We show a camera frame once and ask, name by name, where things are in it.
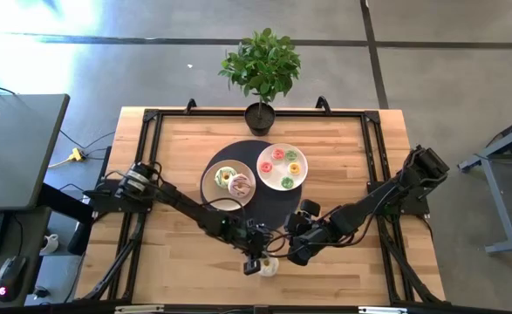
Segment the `desk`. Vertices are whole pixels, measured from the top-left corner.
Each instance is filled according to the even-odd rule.
[[[133,163],[144,109],[122,108],[107,171],[126,171]],[[403,114],[399,110],[380,110],[379,115],[389,166],[395,174],[409,152]],[[200,176],[209,160],[228,144],[253,139],[290,143],[304,152],[310,172],[303,185],[302,199],[320,203],[322,215],[336,205],[366,195],[369,179],[358,119],[280,117],[270,134],[262,138],[251,135],[243,117],[165,117],[162,127],[157,153],[162,175],[197,201],[201,200]],[[76,297],[89,292],[113,261],[121,220],[122,214],[109,214],[93,226]],[[415,217],[402,217],[401,225],[409,263],[433,294],[444,298],[428,229]],[[147,218],[133,302],[389,303],[375,223],[361,244],[349,249],[324,249],[306,267],[283,259],[278,274],[271,278],[245,276],[241,272],[244,261],[240,251],[204,235],[185,215],[156,204]],[[120,278],[121,290],[125,280],[126,276]],[[399,272],[396,280],[403,295]]]
[[[51,208],[36,206],[69,96],[0,95],[0,211],[13,210],[23,225],[10,218],[0,246],[0,268],[8,257],[27,257],[23,288],[17,298],[0,307],[23,305],[34,288],[44,232]]]

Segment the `white mug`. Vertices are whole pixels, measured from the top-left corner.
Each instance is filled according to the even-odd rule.
[[[48,235],[44,236],[44,241],[46,242],[46,245],[40,250],[40,253],[43,254],[50,254],[56,251],[58,249],[58,235]]]
[[[274,276],[279,270],[279,259],[275,257],[266,257],[260,259],[262,268],[259,270],[260,276]]]

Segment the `green leaves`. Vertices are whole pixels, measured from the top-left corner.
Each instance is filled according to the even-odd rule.
[[[254,31],[253,38],[238,43],[237,53],[225,52],[219,75],[229,78],[229,84],[238,84],[244,96],[252,91],[269,103],[279,92],[286,96],[292,78],[298,79],[300,58],[294,49],[288,36],[277,39],[270,28]]]
[[[265,77],[263,75],[258,75],[249,81],[249,85],[259,90],[259,86],[263,83],[264,80]]]
[[[270,90],[270,85],[269,83],[262,83],[262,85],[259,86],[259,89],[261,94],[266,94]]]

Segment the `gray metal frame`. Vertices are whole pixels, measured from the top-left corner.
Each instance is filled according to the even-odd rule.
[[[506,208],[506,204],[502,198],[502,190],[498,186],[498,182],[494,176],[494,171],[492,170],[492,161],[494,157],[497,157],[498,154],[508,150],[512,147],[512,133],[506,135],[505,137],[497,140],[490,146],[484,148],[478,154],[473,155],[467,161],[463,161],[457,167],[462,171],[462,173],[468,172],[472,167],[482,165],[482,169],[484,170],[484,174],[486,175],[486,179],[488,181],[488,185],[490,186],[490,193],[494,198],[496,208],[498,209],[498,215],[500,216],[500,220],[502,220],[503,229],[506,233],[507,241],[494,243],[493,245],[488,245],[485,247],[487,253],[495,253],[495,252],[503,252],[503,251],[511,251],[512,250],[512,224],[509,219],[508,209]]]

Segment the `donut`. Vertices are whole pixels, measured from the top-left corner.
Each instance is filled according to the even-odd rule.
[[[281,149],[281,148],[273,149],[273,152],[271,153],[271,157],[274,160],[283,160],[283,158],[284,158],[284,150]]]
[[[252,189],[252,182],[244,174],[237,174],[229,180],[229,193],[234,197],[244,197]]]
[[[298,158],[298,154],[295,151],[287,151],[287,153],[284,155],[284,158],[288,161],[294,161]]]
[[[233,175],[236,175],[236,170],[231,167],[222,167],[215,174],[215,182],[220,188],[227,188]]]
[[[281,179],[281,186],[283,188],[292,188],[294,186],[294,181],[289,177],[283,177]]]
[[[300,174],[300,164],[297,162],[291,162],[289,164],[289,174]]]
[[[262,170],[262,172],[265,174],[270,173],[271,169],[273,169],[273,164],[271,164],[268,161],[264,161],[261,164],[259,164],[259,169]]]

